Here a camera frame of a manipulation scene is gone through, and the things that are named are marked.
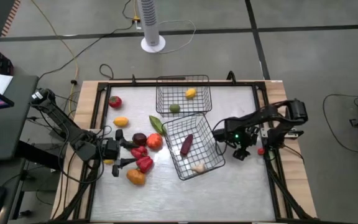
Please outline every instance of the green leaf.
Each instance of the green leaf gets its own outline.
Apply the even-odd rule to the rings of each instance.
[[[150,115],[150,116],[149,116],[149,120],[150,120],[150,123],[152,123],[153,128],[154,128],[159,134],[164,135],[164,134],[167,132],[167,130],[162,126],[162,123],[161,123],[161,121],[160,121],[158,118],[156,118],[156,117]]]

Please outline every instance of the concrete floor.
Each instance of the concrete floor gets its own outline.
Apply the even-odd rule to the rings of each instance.
[[[37,2],[59,34],[104,33],[127,26],[121,15],[124,0]],[[191,19],[199,29],[250,27],[246,5],[241,0],[156,2],[160,21]],[[358,24],[358,1],[263,0],[251,3],[258,27]],[[132,15],[131,9],[127,9],[128,15]],[[30,0],[23,0],[8,36],[33,35],[52,35],[52,31]],[[169,36],[167,48],[174,49],[189,37]],[[266,32],[260,33],[260,39],[271,79],[283,80],[287,96],[303,100],[308,109],[310,120],[301,127],[305,135],[300,138],[300,146],[318,216],[322,220],[358,223],[358,154],[338,145],[321,109],[327,94],[358,95],[358,30]],[[217,79],[225,78],[228,71],[233,70],[240,79],[263,79],[251,33],[199,34],[184,49],[167,55],[143,52],[140,40],[140,37],[101,40],[78,59],[80,81],[106,79],[99,74],[101,63],[112,66],[116,78],[129,78],[132,74],[136,77],[207,74]],[[79,52],[92,41],[68,40],[67,43],[74,52]],[[17,73],[28,75],[39,76],[70,59],[70,54],[57,40],[0,42],[0,51],[13,61]],[[68,96],[73,76],[74,65],[70,64],[43,78],[39,86]],[[351,128],[348,122],[358,116],[358,108],[352,100],[331,98],[326,110],[338,138],[358,150],[358,129]],[[38,116],[35,111],[30,114]],[[47,133],[43,127],[29,123],[22,139],[49,143]],[[30,221],[22,219],[20,223]]]

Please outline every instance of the black desk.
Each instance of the black desk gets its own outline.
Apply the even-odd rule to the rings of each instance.
[[[0,185],[22,172],[25,159],[20,157],[39,162],[33,156],[39,157],[39,153],[45,153],[57,162],[57,156],[20,141],[30,108],[31,95],[37,83],[38,77],[35,76],[15,76],[5,91],[4,96],[12,100],[15,105],[12,108],[0,109]],[[19,181],[20,176],[6,184],[7,196],[4,201],[5,206],[0,213],[0,223],[6,223],[9,219]]]

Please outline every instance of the red tomato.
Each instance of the red tomato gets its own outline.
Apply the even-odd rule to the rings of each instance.
[[[122,100],[118,96],[112,96],[109,99],[109,105],[112,108],[119,108],[122,105]]]

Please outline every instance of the plastic vegetable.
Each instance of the plastic vegetable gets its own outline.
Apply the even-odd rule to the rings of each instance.
[[[112,96],[112,97],[109,98],[109,105],[112,108],[119,108],[122,105],[122,100],[118,96]]]
[[[170,110],[172,113],[179,113],[179,111],[180,111],[180,106],[177,105],[177,104],[172,104],[171,106],[169,106],[169,110]]]
[[[135,149],[131,149],[131,154],[136,158],[136,159],[140,159],[142,157],[147,156],[147,149],[144,146],[135,148]]]
[[[192,99],[193,97],[196,96],[196,93],[197,93],[196,89],[194,89],[194,88],[188,89],[186,91],[186,98]]]
[[[181,145],[180,154],[187,155],[190,151],[191,143],[193,143],[193,134],[189,134]]]
[[[153,166],[153,160],[150,156],[142,157],[136,161],[136,165],[139,167],[140,171],[145,174]]]
[[[198,164],[197,166],[194,166],[191,168],[192,171],[195,171],[197,173],[200,173],[200,172],[204,172],[206,169],[205,169],[205,164],[204,163],[200,163]]]
[[[154,133],[147,138],[147,146],[151,149],[159,149],[162,146],[161,135]]]
[[[118,127],[125,127],[128,124],[128,118],[117,117],[116,119],[114,119],[113,123]]]
[[[150,123],[152,123],[153,128],[159,133],[159,134],[165,134],[167,132],[167,130],[165,130],[165,128],[162,126],[161,121],[154,117],[154,116],[149,116],[149,120]]]
[[[147,141],[147,137],[143,133],[136,133],[136,134],[133,135],[132,140],[138,146],[145,146],[146,141]]]
[[[103,161],[105,164],[113,164],[114,163],[114,160],[112,160],[112,159],[105,159],[104,161]]]
[[[146,175],[136,169],[129,170],[127,178],[135,185],[144,185],[146,183]]]

